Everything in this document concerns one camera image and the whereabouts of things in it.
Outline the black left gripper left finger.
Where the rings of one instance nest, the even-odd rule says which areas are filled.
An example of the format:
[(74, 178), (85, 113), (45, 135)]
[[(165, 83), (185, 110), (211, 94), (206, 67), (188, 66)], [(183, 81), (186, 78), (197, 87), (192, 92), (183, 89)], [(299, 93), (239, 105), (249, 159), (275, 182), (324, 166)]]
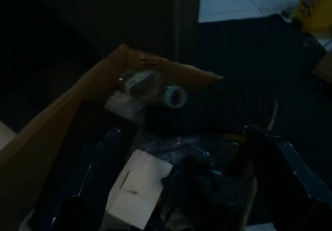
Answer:
[(109, 192), (122, 168), (122, 131), (113, 128), (84, 146), (65, 177), (50, 230), (99, 230)]

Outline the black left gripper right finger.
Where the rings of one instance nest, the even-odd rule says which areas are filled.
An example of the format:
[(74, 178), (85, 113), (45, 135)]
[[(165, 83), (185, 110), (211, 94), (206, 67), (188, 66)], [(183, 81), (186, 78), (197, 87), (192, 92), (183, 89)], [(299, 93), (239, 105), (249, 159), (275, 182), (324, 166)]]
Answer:
[(331, 230), (331, 190), (281, 136), (245, 127), (258, 189), (276, 230)]

